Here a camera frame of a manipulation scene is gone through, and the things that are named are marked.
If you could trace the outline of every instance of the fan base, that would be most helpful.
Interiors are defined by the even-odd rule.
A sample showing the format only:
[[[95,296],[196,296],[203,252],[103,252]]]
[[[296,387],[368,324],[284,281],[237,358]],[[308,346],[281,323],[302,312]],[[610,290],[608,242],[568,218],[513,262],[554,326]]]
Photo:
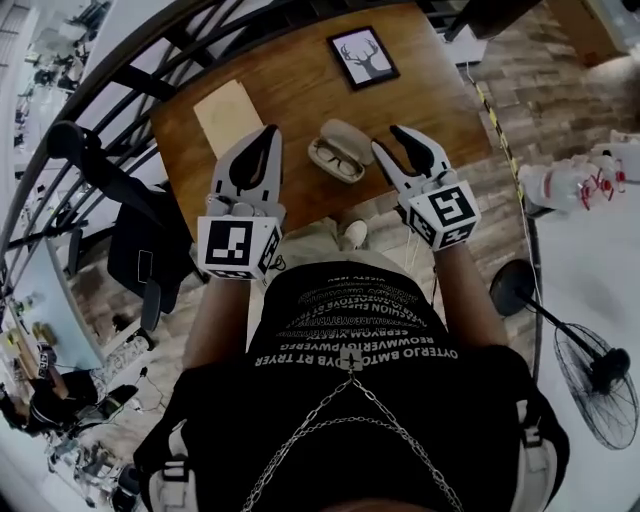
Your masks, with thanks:
[[[518,293],[532,297],[535,289],[536,281],[531,264],[525,260],[513,260],[498,270],[491,282],[489,295],[500,315],[511,316],[526,306]]]

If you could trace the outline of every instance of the black t-shirt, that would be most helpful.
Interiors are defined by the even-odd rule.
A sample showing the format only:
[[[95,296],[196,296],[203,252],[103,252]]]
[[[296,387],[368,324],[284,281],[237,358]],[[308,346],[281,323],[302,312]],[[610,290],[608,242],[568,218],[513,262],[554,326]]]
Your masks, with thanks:
[[[522,435],[515,404],[532,395],[558,451],[557,490],[568,441],[524,360],[504,347],[465,352],[411,279],[352,262],[306,265],[278,276],[264,304],[242,361],[180,377],[136,452],[143,475],[162,468],[168,435],[187,419],[181,432],[199,509],[242,509],[278,449],[349,380],[348,352],[354,376],[425,449],[465,511],[509,510]],[[351,420],[296,441],[253,510],[314,511],[362,498],[451,509],[412,446],[380,426],[389,417],[355,385],[308,426],[338,418]]]

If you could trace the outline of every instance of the black metal railing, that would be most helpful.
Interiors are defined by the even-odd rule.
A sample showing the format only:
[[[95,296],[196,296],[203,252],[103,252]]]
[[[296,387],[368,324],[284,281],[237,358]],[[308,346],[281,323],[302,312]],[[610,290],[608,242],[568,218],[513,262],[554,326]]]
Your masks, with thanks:
[[[227,22],[242,4],[242,0],[234,0],[224,15],[211,24],[213,16],[221,7],[222,0],[176,0],[149,19],[107,55],[80,84],[54,122],[77,121],[111,83],[131,89],[94,126],[85,126],[100,135],[134,102],[140,101],[140,105],[135,109],[136,115],[133,121],[105,147],[107,154],[114,159],[117,166],[128,164],[125,171],[131,174],[157,153],[157,147],[152,145],[154,135],[149,121],[150,109],[155,104],[171,99],[178,91],[204,74],[280,35],[348,12],[407,1],[409,0],[274,0],[263,8]],[[438,12],[436,9],[431,9],[429,5],[425,7],[429,2],[420,1],[418,4],[439,31],[446,30],[447,20],[452,22],[455,19],[455,13]],[[189,32],[187,27],[190,22],[203,13],[205,13],[203,19]],[[208,48],[212,44],[238,30],[242,30],[242,34],[222,55],[216,58],[209,52]],[[132,65],[152,45],[163,39],[168,41],[170,46],[155,71],[146,73]],[[200,71],[185,79],[194,64],[200,66]],[[46,237],[58,236],[77,229],[104,199],[102,194],[95,194],[97,190],[94,187],[89,187],[84,195],[72,204],[74,195],[81,187],[87,186],[83,176],[80,175],[53,210],[42,229],[34,232],[38,219],[73,167],[67,162],[45,191],[35,211],[28,216],[29,220],[22,235],[12,239],[28,195],[36,185],[49,158],[45,137],[18,184],[0,232],[0,261],[4,261],[9,250],[12,251],[13,256],[8,269],[2,269],[2,296],[11,292],[26,267],[27,262],[24,262],[14,276],[20,252],[25,246],[31,247],[30,254],[32,254],[34,243],[37,244]],[[80,209],[91,198],[93,202],[78,215]]]

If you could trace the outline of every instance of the shoulder strap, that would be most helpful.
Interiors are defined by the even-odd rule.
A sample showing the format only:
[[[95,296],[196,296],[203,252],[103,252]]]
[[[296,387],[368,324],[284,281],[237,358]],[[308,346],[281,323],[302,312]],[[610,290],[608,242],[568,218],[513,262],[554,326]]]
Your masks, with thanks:
[[[152,512],[198,512],[196,475],[189,467],[189,451],[182,438],[185,423],[181,421],[169,435],[171,459],[149,480]]]
[[[540,512],[547,508],[553,492],[558,457],[553,443],[540,435],[539,414],[531,413],[527,400],[520,400],[516,406],[522,436],[510,512]]]

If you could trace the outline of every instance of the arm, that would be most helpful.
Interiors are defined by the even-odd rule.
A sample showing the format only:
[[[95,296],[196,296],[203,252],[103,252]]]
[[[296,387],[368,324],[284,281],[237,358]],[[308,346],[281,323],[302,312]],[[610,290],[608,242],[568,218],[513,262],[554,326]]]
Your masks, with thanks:
[[[466,244],[434,253],[447,327],[466,348],[508,345],[502,318]]]
[[[49,375],[51,375],[51,379],[53,381],[53,392],[61,400],[67,398],[69,396],[69,390],[67,389],[67,385],[64,383],[62,375],[58,373],[55,366],[49,366]]]
[[[250,292],[249,281],[209,281],[182,357],[185,370],[244,355]]]

